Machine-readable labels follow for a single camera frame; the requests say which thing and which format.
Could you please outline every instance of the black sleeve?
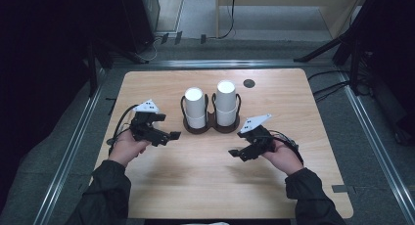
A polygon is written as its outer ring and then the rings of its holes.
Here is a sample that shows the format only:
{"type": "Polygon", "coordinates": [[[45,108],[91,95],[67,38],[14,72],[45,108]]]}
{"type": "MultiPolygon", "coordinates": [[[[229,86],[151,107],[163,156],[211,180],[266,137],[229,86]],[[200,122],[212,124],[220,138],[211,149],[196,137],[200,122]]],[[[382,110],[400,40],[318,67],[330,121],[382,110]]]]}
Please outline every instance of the black sleeve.
{"type": "Polygon", "coordinates": [[[131,182],[125,167],[104,160],[66,224],[125,224],[131,182]]]}
{"type": "Polygon", "coordinates": [[[295,199],[297,224],[345,224],[323,192],[320,178],[304,168],[286,178],[287,198],[295,199]]]}

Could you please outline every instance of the paper cup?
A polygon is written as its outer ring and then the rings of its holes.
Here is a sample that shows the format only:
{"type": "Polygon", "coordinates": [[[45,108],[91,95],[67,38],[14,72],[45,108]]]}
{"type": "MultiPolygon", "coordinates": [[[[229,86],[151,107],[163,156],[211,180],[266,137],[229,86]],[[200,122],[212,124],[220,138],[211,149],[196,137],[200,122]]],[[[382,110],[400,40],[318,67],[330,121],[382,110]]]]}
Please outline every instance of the paper cup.
{"type": "Polygon", "coordinates": [[[189,126],[194,129],[203,128],[207,124],[205,121],[205,115],[199,118],[192,118],[189,115],[186,115],[186,119],[187,119],[187,123],[189,124],[189,126]]]}
{"type": "Polygon", "coordinates": [[[191,87],[186,90],[185,94],[186,115],[191,118],[205,116],[205,98],[204,92],[198,87],[191,87]]]}
{"type": "Polygon", "coordinates": [[[217,84],[216,108],[228,113],[235,109],[236,91],[235,84],[230,80],[222,80],[217,84]]]}
{"type": "Polygon", "coordinates": [[[222,112],[220,110],[216,110],[216,122],[221,126],[229,126],[235,122],[236,119],[236,109],[235,106],[233,111],[231,112],[222,112]]]}

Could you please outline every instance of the wooden desk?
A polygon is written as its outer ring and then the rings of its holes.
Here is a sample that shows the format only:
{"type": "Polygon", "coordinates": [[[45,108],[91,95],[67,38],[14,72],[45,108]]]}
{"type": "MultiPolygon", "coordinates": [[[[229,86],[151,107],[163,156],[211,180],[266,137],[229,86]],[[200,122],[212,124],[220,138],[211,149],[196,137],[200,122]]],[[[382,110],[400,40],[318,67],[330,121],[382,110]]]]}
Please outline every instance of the wooden desk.
{"type": "Polygon", "coordinates": [[[149,99],[166,114],[159,129],[182,131],[182,134],[179,140],[170,141],[166,146],[148,147],[145,154],[128,165],[126,175],[132,183],[130,217],[294,217],[296,201],[286,198],[284,173],[263,157],[242,162],[228,153],[249,144],[236,134],[245,119],[267,113],[273,116],[263,126],[286,134],[300,145],[305,166],[320,176],[324,191],[335,202],[340,215],[352,216],[347,193],[333,193],[332,185],[344,182],[303,70],[130,72],[119,91],[96,166],[108,157],[106,140],[112,137],[122,113],[149,99]],[[190,134],[182,124],[181,97],[192,86],[200,87],[211,97],[222,79],[233,80],[241,95],[240,127],[229,134],[214,129],[201,135],[190,134]],[[246,79],[252,79],[255,87],[244,87],[246,79]]]}
{"type": "MultiPolygon", "coordinates": [[[[235,0],[235,6],[316,6],[333,38],[342,33],[354,9],[364,0],[235,0]]],[[[216,37],[219,36],[219,6],[232,0],[216,0],[216,37]]]]}

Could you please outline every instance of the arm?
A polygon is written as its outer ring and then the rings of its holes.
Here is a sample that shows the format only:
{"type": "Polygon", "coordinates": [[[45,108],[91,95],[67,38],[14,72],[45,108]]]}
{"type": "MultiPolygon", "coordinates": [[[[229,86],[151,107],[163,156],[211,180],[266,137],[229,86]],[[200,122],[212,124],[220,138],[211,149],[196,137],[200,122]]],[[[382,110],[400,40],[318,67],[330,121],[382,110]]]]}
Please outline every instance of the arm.
{"type": "Polygon", "coordinates": [[[67,224],[125,224],[131,182],[125,167],[144,153],[150,143],[136,142],[130,131],[119,135],[107,160],[92,173],[93,181],[67,224]]]}
{"type": "Polygon", "coordinates": [[[322,189],[320,178],[304,168],[297,156],[283,143],[274,140],[275,152],[263,154],[276,168],[285,172],[287,198],[298,200],[296,220],[300,224],[345,224],[333,202],[322,189]]]}

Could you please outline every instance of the person's left hand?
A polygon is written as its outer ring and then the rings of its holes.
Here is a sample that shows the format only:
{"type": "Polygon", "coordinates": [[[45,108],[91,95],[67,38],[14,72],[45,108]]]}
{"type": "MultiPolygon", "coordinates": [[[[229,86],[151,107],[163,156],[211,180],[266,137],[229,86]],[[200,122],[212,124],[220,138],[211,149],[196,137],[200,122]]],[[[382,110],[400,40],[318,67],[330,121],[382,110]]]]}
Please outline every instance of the person's left hand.
{"type": "Polygon", "coordinates": [[[143,154],[149,144],[151,143],[147,140],[135,141],[131,131],[126,130],[118,136],[108,159],[126,167],[134,158],[143,154]]]}

